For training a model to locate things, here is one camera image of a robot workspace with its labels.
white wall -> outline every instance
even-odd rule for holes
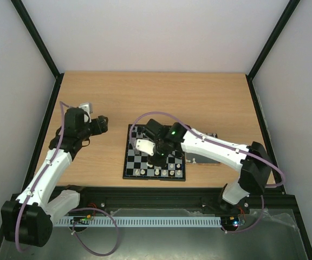
[[[248,73],[288,0],[24,0],[59,70]]]
[[[21,190],[53,84],[11,2],[0,1],[0,210]]]
[[[312,244],[312,1],[300,2],[254,83]]]

black square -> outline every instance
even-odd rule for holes
[[[133,167],[134,167],[135,169],[140,169],[141,163],[140,163],[140,162],[135,162]]]
[[[175,157],[177,157],[177,158],[182,158],[182,157],[183,157],[183,154],[180,153],[179,151],[175,151]]]
[[[174,157],[168,157],[168,163],[169,164],[175,164],[176,163],[176,159]]]
[[[133,169],[126,169],[126,175],[133,175]]]

white robotic arm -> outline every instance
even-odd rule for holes
[[[221,199],[230,205],[238,204],[251,193],[263,193],[270,168],[240,152],[250,152],[269,159],[261,144],[253,142],[251,146],[239,145],[208,136],[194,128],[191,131],[195,132],[197,136],[200,135],[202,139],[178,123],[169,128],[150,120],[146,125],[144,134],[153,141],[137,139],[136,149],[147,153],[149,155],[148,162],[156,166],[162,166],[165,158],[173,150],[199,154],[230,166],[239,173],[238,179],[227,184],[222,191]],[[204,139],[213,140],[232,149],[213,145]]]
[[[22,212],[19,241],[36,246],[45,245],[51,235],[53,224],[79,205],[80,194],[72,190],[62,191],[51,202],[49,199],[61,175],[82,148],[82,143],[89,141],[92,135],[102,134],[108,130],[108,118],[98,116],[92,120],[91,113],[90,103],[68,108],[64,115],[62,140],[59,128],[55,138],[50,142],[50,150],[44,163],[31,183],[15,201],[4,203],[1,214],[6,240],[15,240],[16,220],[21,205],[25,208]]]

black chessboard frame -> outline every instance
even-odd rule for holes
[[[128,125],[127,142],[125,151],[125,161],[123,164],[123,179],[132,180],[165,180],[165,181],[185,181],[185,157],[178,151],[173,151],[173,156],[168,155],[167,164],[164,167],[152,167],[147,165],[147,154],[139,152],[136,154],[132,143],[129,139],[129,129],[132,125]],[[135,125],[132,138],[147,139],[143,134],[138,135],[137,127],[145,127],[145,125]]]

wooden tabletop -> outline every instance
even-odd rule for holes
[[[238,177],[238,172],[221,164],[186,165],[185,182],[123,180],[128,124],[150,111],[171,113],[201,132],[217,133],[223,140],[263,144],[244,74],[69,71],[64,75],[57,101],[71,106],[91,102],[93,118],[109,118],[108,132],[91,137],[90,145],[79,151],[58,186],[222,187]],[[60,126],[60,118],[57,103],[37,169]],[[161,124],[174,123],[165,116],[152,118]],[[268,183],[274,183],[272,174]]]

